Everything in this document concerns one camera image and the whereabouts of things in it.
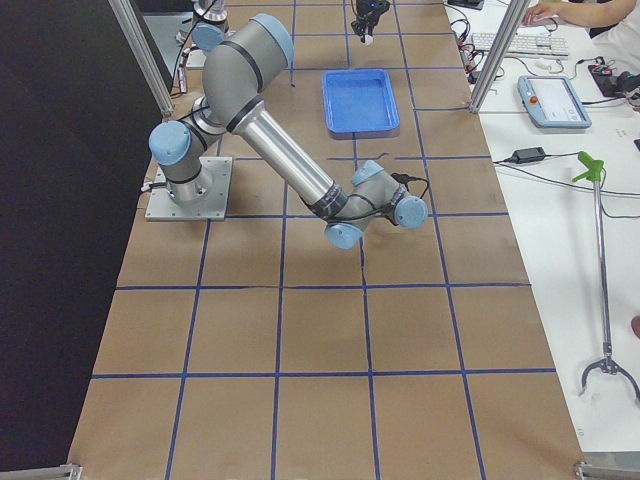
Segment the person hand at desk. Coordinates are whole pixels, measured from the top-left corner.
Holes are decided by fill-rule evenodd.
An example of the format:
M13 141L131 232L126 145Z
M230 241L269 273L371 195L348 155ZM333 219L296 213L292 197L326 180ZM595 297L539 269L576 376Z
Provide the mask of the person hand at desk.
M562 5L558 2L539 1L536 5L529 7L523 17L524 26L533 26L543 20L553 18L558 14Z

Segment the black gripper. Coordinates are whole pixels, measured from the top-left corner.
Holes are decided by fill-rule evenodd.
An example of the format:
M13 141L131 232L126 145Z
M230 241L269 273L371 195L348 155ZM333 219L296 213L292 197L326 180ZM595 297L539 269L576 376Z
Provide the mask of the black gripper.
M356 0L356 19L351 22L351 28L357 36L366 38L374 35L374 28L378 25L379 18L390 8L387 0Z

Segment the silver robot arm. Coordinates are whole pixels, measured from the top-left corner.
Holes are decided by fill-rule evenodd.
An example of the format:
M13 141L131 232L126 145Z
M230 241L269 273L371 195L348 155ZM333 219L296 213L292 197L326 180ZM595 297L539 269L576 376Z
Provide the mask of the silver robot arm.
M250 145L325 221L326 237L341 249L352 248L377 217L408 229L424 224L425 202L410 194L398 174L368 160L352 176L353 192L346 193L269 114L261 93L293 59L291 37L277 18L257 14L230 36L201 22L192 38L207 54L204 95L187 118L161 123L149 135L175 204L193 204L209 193L214 177L200 156L228 132Z
M349 5L353 13L351 29L364 45L373 42L374 29L378 25L382 15L391 7L389 1L358 0L350 1ZM196 32L208 35L208 31L213 29L215 34L229 36L228 15L223 1L193 1L192 13L184 20L189 25L188 30L179 29L175 35L175 41L181 46L192 38L196 47L201 50L208 50L204 40L196 39Z

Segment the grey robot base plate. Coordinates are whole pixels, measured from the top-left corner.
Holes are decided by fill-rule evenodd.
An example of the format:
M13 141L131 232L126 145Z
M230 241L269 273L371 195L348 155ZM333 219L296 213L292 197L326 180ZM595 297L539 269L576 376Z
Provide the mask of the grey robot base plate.
M201 156L199 175L190 182L169 182L160 166L150 189L148 221L224 221L232 178L232 157Z

